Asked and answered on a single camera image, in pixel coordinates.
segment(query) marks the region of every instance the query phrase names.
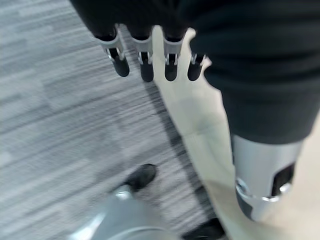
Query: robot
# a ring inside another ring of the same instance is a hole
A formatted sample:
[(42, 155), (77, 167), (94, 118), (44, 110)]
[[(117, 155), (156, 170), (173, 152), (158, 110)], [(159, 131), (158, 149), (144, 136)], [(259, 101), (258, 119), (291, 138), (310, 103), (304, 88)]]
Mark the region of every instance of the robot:
[[(156, 67), (152, 27), (162, 27), (168, 81), (177, 76), (186, 30), (196, 30), (187, 76), (196, 81), (204, 59), (210, 58), (213, 64), (204, 76), (221, 91), (237, 201), (255, 222), (290, 190), (303, 141), (320, 108), (320, 61), (315, 61), (320, 31), (313, 30), (312, 17), (301, 20), (318, 8), (309, 2), (299, 14), (290, 1), (267, 2), (71, 0), (122, 77), (130, 70), (118, 24), (125, 24), (132, 36), (145, 82), (152, 81)], [(296, 21), (290, 25), (282, 19)]]

